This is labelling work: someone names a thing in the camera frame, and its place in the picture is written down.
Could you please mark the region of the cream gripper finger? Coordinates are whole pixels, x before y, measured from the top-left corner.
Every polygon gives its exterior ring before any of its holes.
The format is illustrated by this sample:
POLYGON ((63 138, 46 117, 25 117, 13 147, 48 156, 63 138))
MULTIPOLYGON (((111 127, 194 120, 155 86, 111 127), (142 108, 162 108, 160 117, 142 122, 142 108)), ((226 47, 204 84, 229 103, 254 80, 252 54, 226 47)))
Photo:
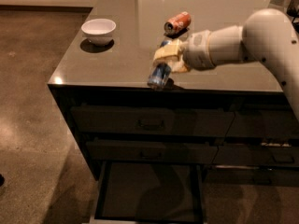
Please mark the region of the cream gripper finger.
POLYGON ((179 39, 166 40, 164 45, 155 51, 153 61, 178 61, 185 43, 179 39))
POLYGON ((170 62, 169 66, 172 73, 187 73, 190 71, 190 68, 185 62, 170 62))

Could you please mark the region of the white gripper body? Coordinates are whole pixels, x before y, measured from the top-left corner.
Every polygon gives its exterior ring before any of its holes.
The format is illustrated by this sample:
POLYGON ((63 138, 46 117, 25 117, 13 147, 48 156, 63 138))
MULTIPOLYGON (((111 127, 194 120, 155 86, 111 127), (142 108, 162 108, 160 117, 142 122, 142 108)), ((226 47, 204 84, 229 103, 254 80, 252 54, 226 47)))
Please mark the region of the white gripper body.
POLYGON ((214 69, 209 54, 209 37, 211 32, 208 30, 193 33, 184 42, 183 61, 192 69, 208 70, 214 69))

